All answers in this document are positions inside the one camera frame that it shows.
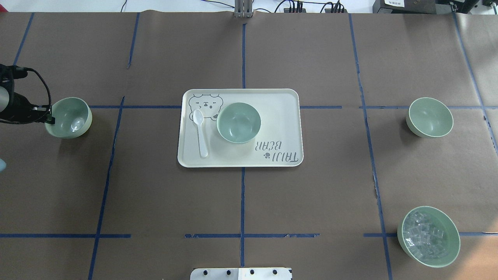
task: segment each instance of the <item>white mounting bracket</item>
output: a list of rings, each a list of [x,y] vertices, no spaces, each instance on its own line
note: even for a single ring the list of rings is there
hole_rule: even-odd
[[[290,268],[194,269],[190,280],[292,280]]]
[[[252,0],[235,0],[235,17],[252,17]]]

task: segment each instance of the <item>tray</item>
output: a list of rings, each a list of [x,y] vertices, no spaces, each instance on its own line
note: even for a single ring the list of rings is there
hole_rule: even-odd
[[[223,139],[216,118],[224,106],[250,104],[261,116],[261,129],[251,141],[235,144]],[[198,107],[209,156],[201,158],[197,126]],[[178,162],[184,167],[298,166],[304,157],[299,97],[291,89],[192,89],[183,95],[178,139]]]

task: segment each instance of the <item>bowl of ice cubes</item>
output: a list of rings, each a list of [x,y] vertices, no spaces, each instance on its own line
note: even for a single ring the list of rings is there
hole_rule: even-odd
[[[450,265],[460,252],[460,235],[443,211],[430,206],[412,209],[398,226],[398,240],[413,259],[432,268]]]

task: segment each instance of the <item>white plastic spoon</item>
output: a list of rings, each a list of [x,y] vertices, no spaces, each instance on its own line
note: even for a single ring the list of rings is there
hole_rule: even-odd
[[[202,115],[201,110],[196,109],[194,111],[194,123],[197,125],[197,131],[199,132],[199,151],[201,157],[208,156],[208,146],[206,145],[206,139],[204,138],[204,132],[202,131],[202,123],[204,122],[204,115]]]

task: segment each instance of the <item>white floor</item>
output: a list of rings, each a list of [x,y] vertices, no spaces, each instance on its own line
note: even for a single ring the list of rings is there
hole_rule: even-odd
[[[219,2],[234,5],[234,0],[218,0]],[[327,2],[324,0],[308,0],[310,2]],[[118,12],[125,0],[0,0],[8,11],[42,11],[42,12]],[[254,0],[253,8],[265,8],[275,11],[280,0]],[[371,13],[374,0],[341,0],[348,12]],[[283,12],[284,3],[278,9]],[[323,5],[305,3],[307,12],[319,12]],[[144,10],[173,11],[173,12],[213,12],[233,10],[228,6],[217,3],[204,2],[202,0],[128,0],[124,6],[126,12],[138,12]],[[482,5],[480,0],[478,7],[472,9],[472,14],[494,14],[493,8]]]

